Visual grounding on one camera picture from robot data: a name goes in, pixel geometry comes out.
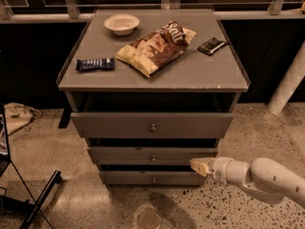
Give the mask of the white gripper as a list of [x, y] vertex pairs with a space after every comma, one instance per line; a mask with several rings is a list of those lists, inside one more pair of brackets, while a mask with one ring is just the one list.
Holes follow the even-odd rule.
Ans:
[[250, 164], [229, 157], [200, 157], [190, 160], [191, 168], [203, 177], [212, 178], [225, 185], [245, 186], [251, 181]]

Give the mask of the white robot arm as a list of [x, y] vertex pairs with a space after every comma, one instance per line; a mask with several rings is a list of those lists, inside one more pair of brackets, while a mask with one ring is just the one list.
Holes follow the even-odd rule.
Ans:
[[278, 204], [287, 197], [305, 207], [305, 179], [272, 159], [246, 162], [224, 156], [201, 157], [191, 159], [190, 165], [201, 176], [236, 186], [265, 203]]

